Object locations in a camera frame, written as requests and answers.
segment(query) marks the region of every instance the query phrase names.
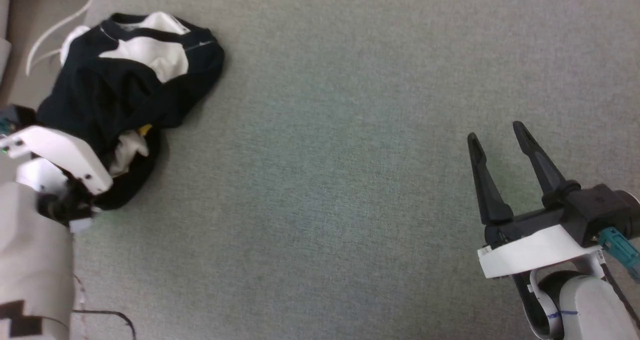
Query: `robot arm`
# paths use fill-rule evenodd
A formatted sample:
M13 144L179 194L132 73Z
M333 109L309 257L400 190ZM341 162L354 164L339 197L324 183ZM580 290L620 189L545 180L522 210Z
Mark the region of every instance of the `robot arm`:
M68 340L75 289L71 230L112 178L86 142L30 126L0 138L11 158L35 154L0 185L0 339Z
M487 170L478 138L468 136L485 225L487 245L477 252L485 277L511 276L531 330L540 339L637 340L629 316L638 318L608 272L602 249L640 282L640 253L627 241L640 236L640 203L604 184L582 189L567 181L521 122L513 128L534 167L544 208L514 216ZM576 271L537 280L539 269L568 261Z

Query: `carpet floor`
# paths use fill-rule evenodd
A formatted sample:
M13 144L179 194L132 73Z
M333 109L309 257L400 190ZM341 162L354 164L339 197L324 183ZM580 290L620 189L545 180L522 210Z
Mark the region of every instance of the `carpet floor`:
M541 193L514 120L567 178L640 194L640 0L95 0L87 24L154 10L228 57L77 238L88 306L141 340L534 339L478 264L467 133L516 213Z

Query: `white cable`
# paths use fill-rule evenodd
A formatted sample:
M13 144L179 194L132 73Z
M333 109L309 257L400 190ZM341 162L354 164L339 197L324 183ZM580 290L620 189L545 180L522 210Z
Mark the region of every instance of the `white cable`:
M78 290L80 290L80 296L78 299L80 310L87 310L85 308L85 304L87 304L87 291L85 290L85 286L83 285L82 281L80 281L80 278L76 276L76 274L74 274L73 277L78 283ZM84 340L89 340L89 334L87 333L87 319L85 318L85 314L80 314L80 332L82 333L82 338Z
M69 15L68 17L66 17L65 19L62 19L61 21L57 22L55 25L51 26L51 28L47 29L44 33L42 33L42 35L38 38L38 40L36 40L36 42L33 44L33 46L31 47L31 50L29 51L29 55L27 56L27 65L26 65L26 69L25 69L25 73L27 74L27 76L30 75L30 73L32 72L32 68L38 64L39 62L41 62L42 60L44 60L45 58L48 58L52 55L58 54L60 52L60 49L57 50L53 50L50 51L42 56L40 56L35 62L34 62L34 56L36 51L38 51L38 48L40 47L40 45L42 44L42 42L44 42L44 40L50 36L54 31L56 31L58 28L60 28L61 26L69 23L71 20L76 19L77 17L79 17L80 15L82 15L82 13L86 12L87 9L89 9L89 6L91 5L93 0L88 0L86 4L84 4L82 6L82 8L80 8L80 10L78 10L77 12Z
M44 53L43 55L39 56L36 60L33 61L33 64L31 65L31 68L33 68L36 65L38 65L38 63L40 63L42 60L45 60L46 58L49 58L50 56L59 54L60 51L61 51L61 49L55 49L55 50L48 51L48 52Z

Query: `black cable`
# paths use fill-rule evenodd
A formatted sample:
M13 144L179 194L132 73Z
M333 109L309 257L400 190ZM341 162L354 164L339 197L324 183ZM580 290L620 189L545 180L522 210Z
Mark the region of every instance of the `black cable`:
M608 281L608 283L611 284L611 286L613 287L613 291L615 292L617 297L620 299L620 301L622 301L622 304L624 304L624 308L626 308L626 312L629 313L629 316L631 316L631 319L635 323L635 327L640 329L640 318L638 318L638 314L636 314L636 311L633 309L633 306L631 306L631 304L627 300L627 297L624 294L622 294L622 290L620 290L620 287L616 283L616 280L613 279L613 275L611 274L609 267L606 264L601 264L600 266L604 271L604 276L606 277L606 281Z
M126 322L128 327L131 328L131 334L133 340L136 340L136 329L133 326L133 322L124 314L118 311L109 311L109 310L73 310L73 313L78 314L99 314L99 315L115 315L116 317L120 317L122 320Z

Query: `cloth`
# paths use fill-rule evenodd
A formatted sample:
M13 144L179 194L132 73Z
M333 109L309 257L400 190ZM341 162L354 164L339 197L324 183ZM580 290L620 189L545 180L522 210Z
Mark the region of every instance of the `cloth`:
M144 137L148 156L137 154L129 165L129 171L113 179L108 192L100 194L93 202L102 210L113 210L124 206L145 184L156 167L157 158L162 150L162 131L151 128Z
M109 165L109 174L116 177L129 171L129 165L137 154L149 156L149 149L145 138L135 130L128 130L122 133L118 146L114 152L114 159Z
M120 175L137 171L129 163L147 153L133 133L182 124L219 78L225 56L210 30L163 12L116 13L93 28L79 26L60 53L62 70L37 119L89 143L118 176L114 182L130 179Z
M144 137L147 135L150 129L151 129L151 124L147 124L146 126L143 126L140 129L138 129L137 132Z

